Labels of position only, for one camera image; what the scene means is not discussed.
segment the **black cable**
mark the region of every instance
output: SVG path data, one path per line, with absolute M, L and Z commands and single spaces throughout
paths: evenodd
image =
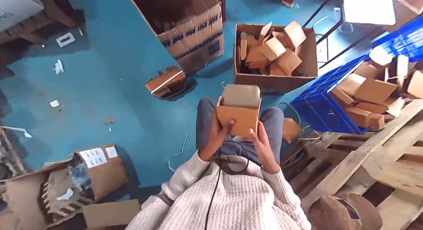
M 247 165 L 245 166 L 245 168 L 242 171 L 236 172 L 235 174 L 240 174 L 240 173 L 244 172 L 248 168 L 248 164 L 250 164 L 250 159 L 248 158 L 248 152 L 247 152 L 247 150 L 239 142 L 237 142 L 237 141 L 233 141 L 233 140 L 225 140 L 225 141 L 237 143 L 241 147 L 241 154 L 242 154 L 242 150 L 244 150 L 244 152 L 245 152 L 245 154 L 247 156 Z M 216 193 L 216 190 L 217 190 L 217 185 L 219 184 L 220 172 L 222 171 L 222 158 L 221 158 L 221 154 L 222 154 L 222 152 L 221 152 L 221 150 L 219 148 L 219 174 L 217 176 L 217 182 L 216 182 L 216 186 L 214 187 L 213 194 L 211 195 L 209 209 L 207 210 L 207 214 L 206 214 L 206 223 L 204 224 L 204 230 L 207 230 L 207 222 L 209 221 L 210 209 L 212 207 L 212 203 L 213 203 L 213 199 L 214 199 L 214 194 Z

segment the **blue plastic crate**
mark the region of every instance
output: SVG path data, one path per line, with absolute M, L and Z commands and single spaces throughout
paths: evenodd
M 292 102 L 311 128 L 346 134 L 363 134 L 368 128 L 358 127 L 329 94 L 368 56 L 361 56 L 341 67 L 326 72 Z
M 423 60 L 423 16 L 377 40 L 374 46 L 381 46 L 393 56 L 409 57 L 411 62 Z M 342 107 L 329 94 L 344 78 L 351 74 L 368 55 L 361 56 L 341 67 L 319 77 L 311 87 L 292 102 L 311 128 L 346 134 L 363 134 L 368 128 L 358 127 Z

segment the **hand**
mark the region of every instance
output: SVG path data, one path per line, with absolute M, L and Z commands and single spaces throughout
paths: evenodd
M 198 151 L 198 157 L 203 161 L 210 161 L 213 154 L 223 145 L 225 136 L 230 133 L 234 124 L 235 120 L 230 120 L 223 128 L 220 128 L 217 112 L 214 110 L 211 117 L 206 145 Z
M 273 156 L 272 148 L 269 144 L 269 138 L 261 121 L 258 122 L 257 133 L 255 133 L 254 130 L 250 128 L 250 136 L 244 138 L 244 140 L 252 141 L 254 144 L 256 154 L 262 163 L 262 168 L 265 172 L 270 174 L 276 174 L 279 172 L 279 165 Z

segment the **white knit sweater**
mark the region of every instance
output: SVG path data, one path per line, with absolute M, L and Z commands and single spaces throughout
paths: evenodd
M 204 162 L 196 152 L 180 166 L 161 193 L 151 196 L 126 230 L 204 229 L 219 173 L 219 157 Z M 269 174 L 240 156 L 222 156 L 222 172 L 207 229 L 310 230 L 300 200 L 282 171 Z

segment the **jeans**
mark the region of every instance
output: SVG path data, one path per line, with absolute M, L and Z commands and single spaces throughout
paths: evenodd
M 216 108 L 217 101 L 210 97 L 205 97 L 200 100 L 197 106 L 197 125 L 196 125 L 196 140 L 195 145 L 197 149 L 203 148 L 207 141 L 209 126 L 212 122 L 212 112 Z M 264 129 L 269 137 L 270 147 L 272 148 L 273 156 L 276 162 L 280 163 L 280 146 L 282 145 L 282 130 L 283 130 L 283 111 L 277 107 L 268 108 L 263 111 L 260 116 L 260 121 L 263 122 Z M 261 166 L 260 160 L 257 157 L 254 149 L 254 144 L 250 141 L 243 141 L 240 144 L 231 142 L 232 136 L 226 135 L 225 142 L 220 147 L 220 151 L 224 155 L 243 156 L 257 165 Z

